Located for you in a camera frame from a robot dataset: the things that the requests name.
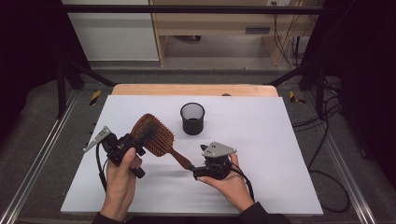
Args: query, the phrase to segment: white cabinet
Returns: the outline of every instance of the white cabinet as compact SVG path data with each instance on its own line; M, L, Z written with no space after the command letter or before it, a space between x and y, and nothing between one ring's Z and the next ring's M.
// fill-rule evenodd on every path
M63 0L65 5L148 5L146 0ZM69 13L89 61L158 61L148 13Z

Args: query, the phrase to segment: brush handle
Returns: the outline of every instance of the brush handle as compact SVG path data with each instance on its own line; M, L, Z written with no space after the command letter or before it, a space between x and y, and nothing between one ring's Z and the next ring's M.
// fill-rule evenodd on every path
M171 150L169 150L169 153L178 161L178 163L180 163L180 165L184 169L190 170L190 167L192 166L192 164L187 158L178 154L178 152L176 152L173 148L171 148Z

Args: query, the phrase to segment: black mesh cup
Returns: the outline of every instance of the black mesh cup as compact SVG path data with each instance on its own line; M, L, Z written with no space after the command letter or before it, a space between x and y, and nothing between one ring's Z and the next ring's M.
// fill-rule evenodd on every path
M188 103L181 107L180 115L183 121L183 131L196 135L204 129L204 108L197 103Z

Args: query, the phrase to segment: hand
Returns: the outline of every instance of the hand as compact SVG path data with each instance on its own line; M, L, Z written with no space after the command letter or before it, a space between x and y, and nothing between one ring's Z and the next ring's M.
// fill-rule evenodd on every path
M125 219L136 186L136 176L129 169L139 168L141 164L142 160L133 147L125 153L120 167L108 161L106 198L100 211L103 216L119 222Z
M236 154L231 154L230 158L233 164L239 166ZM239 213L242 213L254 204L248 193L244 177L234 171L231 171L227 177L222 180L217 180L209 176L201 176L197 179L220 191Z

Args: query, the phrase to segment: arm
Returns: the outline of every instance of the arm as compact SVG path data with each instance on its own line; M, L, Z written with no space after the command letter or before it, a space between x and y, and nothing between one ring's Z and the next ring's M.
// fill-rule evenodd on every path
M130 171L139 168L142 160L136 156L134 148L125 154L120 166L108 161L106 177L107 191L102 210L98 213L93 224L121 223L134 199L136 176Z
M231 162L239 166L236 154L230 155ZM236 172L222 180L209 176L198 177L198 180L220 191L227 201L240 213L239 219L243 224L286 224L290 221L280 214L268 214L260 203L254 203L248 193L244 178Z

